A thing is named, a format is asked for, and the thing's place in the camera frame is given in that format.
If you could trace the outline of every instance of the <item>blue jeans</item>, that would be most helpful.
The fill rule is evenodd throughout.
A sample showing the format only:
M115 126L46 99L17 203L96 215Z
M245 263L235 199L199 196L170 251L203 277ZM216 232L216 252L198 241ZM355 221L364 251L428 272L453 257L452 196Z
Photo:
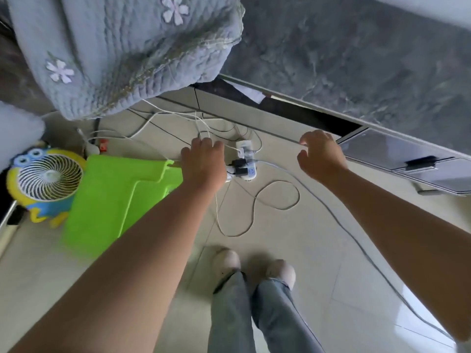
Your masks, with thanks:
M222 280L214 291L208 353L256 353L252 316L271 353L324 353L286 284L265 279L250 298L240 271Z

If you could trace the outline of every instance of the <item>hand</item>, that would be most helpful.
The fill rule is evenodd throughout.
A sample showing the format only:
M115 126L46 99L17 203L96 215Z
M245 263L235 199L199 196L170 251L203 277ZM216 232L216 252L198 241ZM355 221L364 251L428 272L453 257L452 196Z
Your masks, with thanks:
M191 148L181 150L183 182L216 193L226 182L224 144L216 141L214 146L209 137L191 142Z
M345 155L332 135L315 130L305 133L299 143L308 147L308 151L301 150L298 154L299 166L316 181L325 183L339 170L348 169Z

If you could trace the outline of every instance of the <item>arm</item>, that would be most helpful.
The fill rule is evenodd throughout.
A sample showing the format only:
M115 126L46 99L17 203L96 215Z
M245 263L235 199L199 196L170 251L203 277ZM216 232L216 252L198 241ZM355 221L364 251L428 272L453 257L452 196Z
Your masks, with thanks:
M336 195L411 291L461 341L471 333L471 234L348 170L332 136L300 141L304 172Z
M183 183L77 280L11 353L151 353L196 232L225 183L224 146L194 139Z

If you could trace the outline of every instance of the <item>gray marble tabletop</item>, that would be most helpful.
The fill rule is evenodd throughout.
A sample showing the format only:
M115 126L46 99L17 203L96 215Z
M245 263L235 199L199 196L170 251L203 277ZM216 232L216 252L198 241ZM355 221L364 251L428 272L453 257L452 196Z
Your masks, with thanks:
M471 155L471 32L374 0L242 0L221 74Z

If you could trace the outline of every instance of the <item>shoe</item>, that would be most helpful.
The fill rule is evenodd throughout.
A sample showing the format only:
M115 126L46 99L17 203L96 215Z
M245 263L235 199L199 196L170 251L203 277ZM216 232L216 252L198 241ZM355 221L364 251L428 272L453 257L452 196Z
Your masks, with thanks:
M222 280L229 274L239 271L240 268L239 255L231 249L222 249L212 260L212 270L218 280Z
M278 279L283 281L290 290L293 289L294 283L296 282L296 271L294 267L289 265L286 260L275 260L268 266L267 278Z

